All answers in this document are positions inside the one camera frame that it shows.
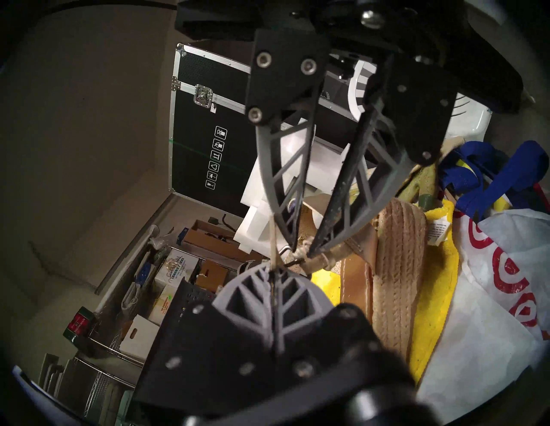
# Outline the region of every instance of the white plastic bag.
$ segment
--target white plastic bag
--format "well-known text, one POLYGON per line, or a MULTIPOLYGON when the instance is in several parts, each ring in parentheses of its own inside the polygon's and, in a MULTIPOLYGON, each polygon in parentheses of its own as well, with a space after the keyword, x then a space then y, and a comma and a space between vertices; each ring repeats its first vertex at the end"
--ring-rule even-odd
POLYGON ((502 391, 544 345, 466 275, 459 271, 447 323, 417 392, 443 424, 502 391))
POLYGON ((531 209, 506 210, 478 226, 524 273, 536 298, 542 335, 550 338, 550 215, 531 209))
MULTIPOLYGON (((507 233, 508 230, 499 227, 495 229, 495 234, 497 232, 507 233)), ((455 212, 453 236, 456 236, 454 240, 460 258, 467 263, 473 279, 536 339, 543 340, 545 334, 540 327, 540 318, 549 315, 548 279, 542 282, 530 280, 527 277, 529 272, 519 268, 492 238, 463 213, 455 212)), ((520 243, 521 238, 518 238, 510 247, 519 247, 520 243)))
POLYGON ((537 362, 539 350, 548 343, 543 338, 547 338, 550 267, 543 264, 550 258, 546 245, 550 229, 543 227, 550 226, 549 217, 537 216, 543 222, 535 226, 532 218, 519 216, 495 215, 483 225, 514 252, 512 257, 468 216, 455 212, 453 240, 461 258, 458 281, 417 393, 443 423, 502 391, 537 362))

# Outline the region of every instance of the clothing tag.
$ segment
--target clothing tag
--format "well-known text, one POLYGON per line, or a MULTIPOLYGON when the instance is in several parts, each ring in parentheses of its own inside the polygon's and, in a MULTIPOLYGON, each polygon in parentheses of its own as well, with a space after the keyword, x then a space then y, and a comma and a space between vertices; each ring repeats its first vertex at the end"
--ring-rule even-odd
POLYGON ((440 219, 433 220, 428 224, 428 245, 439 246, 442 241, 447 240, 447 231, 449 230, 450 222, 447 217, 443 216, 440 219))

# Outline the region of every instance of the black cable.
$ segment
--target black cable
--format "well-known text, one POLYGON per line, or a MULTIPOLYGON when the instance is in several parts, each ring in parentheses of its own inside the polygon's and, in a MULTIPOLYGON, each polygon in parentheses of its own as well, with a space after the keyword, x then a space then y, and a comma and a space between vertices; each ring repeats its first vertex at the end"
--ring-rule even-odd
POLYGON ((228 225, 228 224, 226 223, 226 221, 225 221, 226 216, 227 216, 226 214, 223 215, 223 217, 222 217, 222 223, 223 223, 225 226, 227 226, 231 231, 237 232, 237 229, 235 229, 234 227, 232 227, 231 225, 228 225))
POLYGON ((84 6, 99 6, 99 5, 127 5, 127 6, 146 6, 156 7, 159 9, 177 10, 177 6, 162 2, 153 2, 149 0, 76 0, 73 2, 63 3, 54 6, 44 12, 44 15, 61 12, 63 10, 74 9, 84 6))

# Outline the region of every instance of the white box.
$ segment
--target white box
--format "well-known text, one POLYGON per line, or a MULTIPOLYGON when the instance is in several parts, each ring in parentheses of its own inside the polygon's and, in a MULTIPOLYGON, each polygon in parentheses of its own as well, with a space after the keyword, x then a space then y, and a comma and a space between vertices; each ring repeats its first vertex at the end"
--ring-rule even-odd
POLYGON ((145 361, 158 332, 158 325, 136 315, 124 340, 120 343, 120 351, 131 357, 145 361))
POLYGON ((153 306, 151 315, 149 315, 149 321, 157 325, 161 325, 162 320, 170 307, 170 303, 172 303, 172 299, 174 299, 176 291, 177 288, 172 287, 171 285, 164 287, 164 290, 162 290, 161 295, 155 302, 155 306, 153 306))
POLYGON ((183 279, 189 281, 198 262, 198 257, 173 248, 155 276, 155 287, 158 290, 167 285, 178 288, 183 279))

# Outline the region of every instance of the green laser line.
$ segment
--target green laser line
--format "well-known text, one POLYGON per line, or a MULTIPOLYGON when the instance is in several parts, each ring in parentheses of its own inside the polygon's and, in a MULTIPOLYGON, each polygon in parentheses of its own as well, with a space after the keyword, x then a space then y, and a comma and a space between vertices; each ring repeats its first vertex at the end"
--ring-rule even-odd
MULTIPOLYGON (((182 147, 182 148, 185 148, 186 150, 189 150, 189 151, 191 151, 191 152, 194 152, 195 154, 198 154, 198 155, 200 155, 200 156, 203 156, 203 157, 205 157, 205 158, 208 158, 209 160, 212 159, 212 158, 209 157, 208 154, 205 154, 205 153, 203 153, 203 152, 194 150, 193 148, 191 148, 191 147, 189 147, 189 146, 187 146, 187 145, 184 145, 183 143, 174 142, 173 139, 169 139, 168 142, 173 143, 174 145, 178 145, 178 146, 180 146, 180 147, 182 147)), ((232 164, 228 164, 228 163, 222 163, 222 162, 220 162, 220 164, 223 164, 223 165, 226 166, 226 167, 229 167, 229 168, 231 168, 231 169, 234 169, 234 170, 236 170, 236 171, 238 171, 239 173, 242 173, 242 174, 244 174, 244 175, 247 175, 247 176, 248 176, 248 175, 250 174, 249 172, 247 172, 247 171, 245 171, 245 170, 242 170, 241 168, 237 167, 236 165, 232 165, 232 164)))

